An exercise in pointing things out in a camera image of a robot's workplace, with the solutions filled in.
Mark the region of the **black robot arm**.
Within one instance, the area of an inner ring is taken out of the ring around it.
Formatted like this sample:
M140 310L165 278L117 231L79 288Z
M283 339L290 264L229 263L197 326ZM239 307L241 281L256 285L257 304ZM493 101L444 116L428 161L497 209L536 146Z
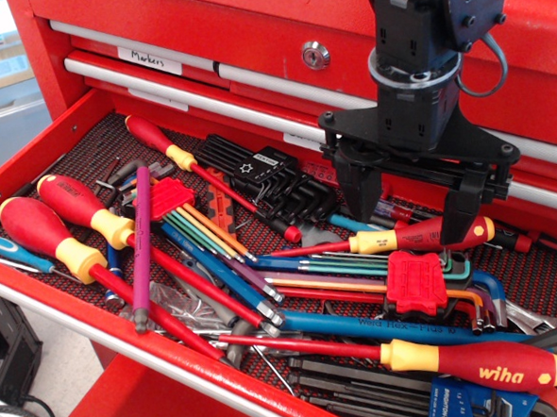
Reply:
M447 188L440 241L462 242L482 205L508 195L520 152L470 123L460 96L464 54L506 19L506 0L369 0L375 47L368 70L378 90L373 108L319 117L321 149L337 173L346 204L361 221L372 215L385 174Z

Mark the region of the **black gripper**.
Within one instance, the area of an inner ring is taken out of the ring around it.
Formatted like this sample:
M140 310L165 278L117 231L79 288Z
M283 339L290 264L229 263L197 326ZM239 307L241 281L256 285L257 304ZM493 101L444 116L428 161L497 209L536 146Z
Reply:
M371 66L379 90L373 108L330 110L319 116L326 138L322 151L336 169L356 220L371 220L384 174L448 189L442 245L463 241L481 203L507 198L510 170L520 151L463 116L461 68L458 59L420 72Z

